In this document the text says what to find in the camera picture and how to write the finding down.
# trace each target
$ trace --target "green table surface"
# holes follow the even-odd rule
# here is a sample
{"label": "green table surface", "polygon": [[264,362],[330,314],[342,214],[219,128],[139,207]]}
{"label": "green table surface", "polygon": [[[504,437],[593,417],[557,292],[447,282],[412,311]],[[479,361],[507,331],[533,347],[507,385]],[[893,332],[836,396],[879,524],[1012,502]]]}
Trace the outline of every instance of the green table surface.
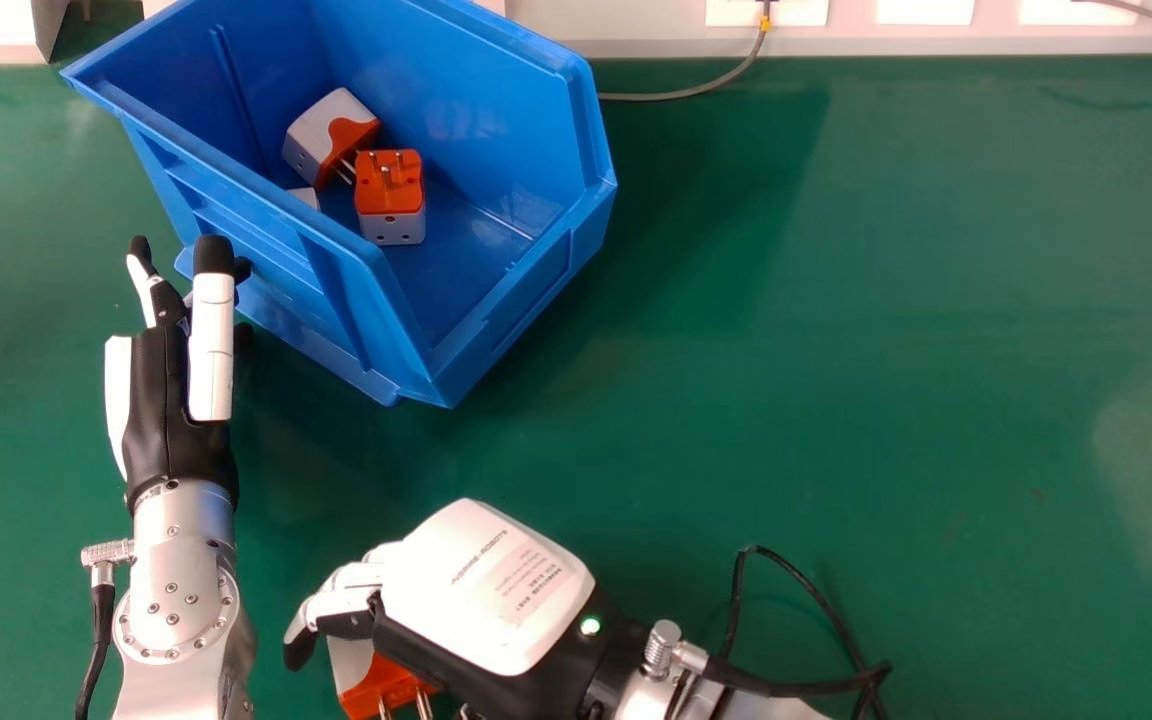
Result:
{"label": "green table surface", "polygon": [[[61,55],[134,12],[97,9]],[[457,497],[711,647],[733,552],[782,551],[895,662],[894,717],[1152,717],[1152,58],[768,60],[605,119],[604,250],[457,410],[259,336],[234,445],[260,717],[341,717],[325,653],[282,669],[285,623]],[[55,67],[0,69],[0,717],[73,713],[78,547],[129,529],[101,346],[141,323],[134,233],[177,247],[122,129]],[[788,579],[750,583],[737,661],[849,670]]]}

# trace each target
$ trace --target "green led light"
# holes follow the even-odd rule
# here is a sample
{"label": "green led light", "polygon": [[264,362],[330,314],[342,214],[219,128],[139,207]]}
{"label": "green led light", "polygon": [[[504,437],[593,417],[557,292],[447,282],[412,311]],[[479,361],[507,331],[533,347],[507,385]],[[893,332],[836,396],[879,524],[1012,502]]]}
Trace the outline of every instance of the green led light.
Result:
{"label": "green led light", "polygon": [[579,634],[585,635],[586,638],[594,637],[599,630],[602,630],[602,621],[594,615],[590,615],[579,622]]}

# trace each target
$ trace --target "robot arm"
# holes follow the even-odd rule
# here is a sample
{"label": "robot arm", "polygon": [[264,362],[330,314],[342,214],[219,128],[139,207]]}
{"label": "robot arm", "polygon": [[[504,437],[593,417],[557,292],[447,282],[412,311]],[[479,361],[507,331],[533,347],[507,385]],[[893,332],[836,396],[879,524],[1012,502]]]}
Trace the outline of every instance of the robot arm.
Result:
{"label": "robot arm", "polygon": [[[444,507],[403,541],[347,564],[301,605],[285,661],[329,641],[338,694],[388,657],[492,720],[808,720],[799,697],[862,691],[886,662],[849,679],[772,683],[687,642],[676,624],[627,617],[570,552],[480,502]],[[340,666],[362,667],[340,676]]]}
{"label": "robot arm", "polygon": [[[111,643],[124,667],[115,719],[250,717],[256,637],[234,571],[238,471],[228,424],[234,286],[250,268],[215,236],[196,242],[187,300],[157,273],[145,238],[134,238],[127,268],[147,327],[106,342],[105,410],[132,539],[82,552],[96,644],[76,717],[86,719]],[[128,562],[131,582],[115,607],[114,566]]]}

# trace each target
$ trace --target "storage bin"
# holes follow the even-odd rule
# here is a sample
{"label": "storage bin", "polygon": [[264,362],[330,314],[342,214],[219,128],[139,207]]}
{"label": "storage bin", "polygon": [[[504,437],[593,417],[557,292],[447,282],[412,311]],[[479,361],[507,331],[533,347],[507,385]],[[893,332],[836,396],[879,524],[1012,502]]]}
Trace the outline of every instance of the storage bin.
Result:
{"label": "storage bin", "polygon": [[[386,406],[455,406],[599,249],[616,192],[585,60],[467,0],[184,0],[63,75],[122,120],[180,272],[198,234],[229,237],[253,264],[238,311]],[[425,159],[420,245],[366,242],[347,185],[323,213],[288,192],[285,131],[334,88]]]}

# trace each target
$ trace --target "white wall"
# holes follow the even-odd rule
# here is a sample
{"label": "white wall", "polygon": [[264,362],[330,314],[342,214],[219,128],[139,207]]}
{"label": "white wall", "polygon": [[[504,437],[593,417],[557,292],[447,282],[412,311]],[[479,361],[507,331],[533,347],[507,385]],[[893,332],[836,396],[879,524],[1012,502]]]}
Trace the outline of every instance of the white wall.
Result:
{"label": "white wall", "polygon": [[[1021,0],[977,0],[970,26],[879,26],[878,0],[832,0],[826,26],[779,26],[771,55],[1152,53],[1134,26],[1022,26]],[[1144,0],[1152,8],[1152,0]],[[751,29],[706,28],[705,0],[508,0],[509,17],[590,56],[744,55]]]}

